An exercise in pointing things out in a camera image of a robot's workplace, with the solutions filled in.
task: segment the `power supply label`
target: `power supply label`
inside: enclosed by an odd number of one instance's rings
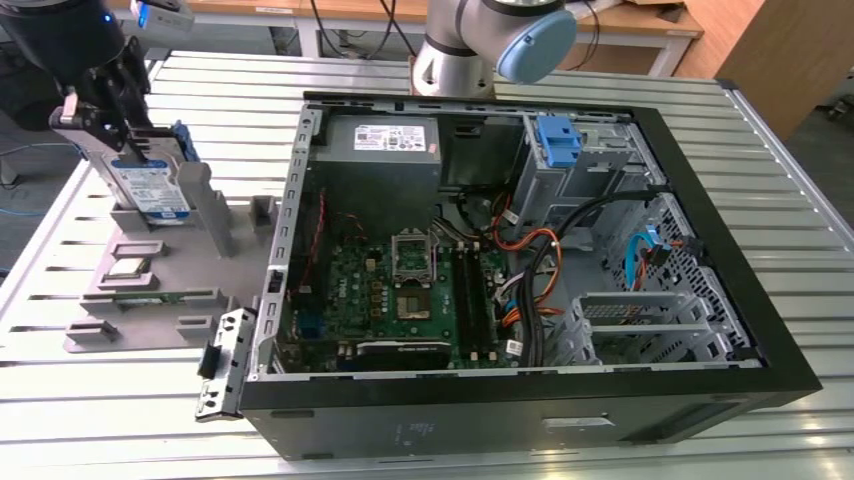
[[[425,152],[424,127],[412,125],[358,125],[353,150]]]

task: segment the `slotted aluminum surface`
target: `slotted aluminum surface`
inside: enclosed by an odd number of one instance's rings
[[[174,52],[152,70],[150,117],[189,124],[213,188],[236,203],[281,192],[302,90],[402,94],[406,73],[394,62]],[[82,165],[0,290],[4,478],[854,478],[852,240],[737,95],[708,81],[564,73],[496,90],[660,110],[824,390],[676,445],[286,463],[248,422],[193,422],[198,350],[62,351],[113,228],[106,188]]]

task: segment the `blue drive bracket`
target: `blue drive bracket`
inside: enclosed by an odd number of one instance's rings
[[[536,117],[539,141],[545,149],[545,164],[552,168],[575,166],[581,153],[581,135],[567,117]]]
[[[189,137],[189,129],[186,125],[181,123],[180,120],[174,122],[172,125],[172,133],[174,134],[174,138],[177,138],[177,143],[181,146],[181,151],[184,153],[184,159],[188,162],[198,162],[198,154],[196,153],[196,147],[192,144],[192,138]]]

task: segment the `motherboard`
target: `motherboard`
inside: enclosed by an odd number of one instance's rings
[[[337,245],[322,312],[297,312],[284,358],[310,372],[507,366],[489,300],[504,271],[503,252],[417,231]]]

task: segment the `connector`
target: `connector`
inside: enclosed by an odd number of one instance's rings
[[[657,244],[645,251],[645,261],[653,267],[660,267],[667,262],[672,248],[667,244]]]
[[[705,245],[701,240],[688,235],[683,235],[679,237],[679,242],[681,242],[680,249],[687,253],[691,257],[696,259],[697,264],[707,265],[705,261]]]

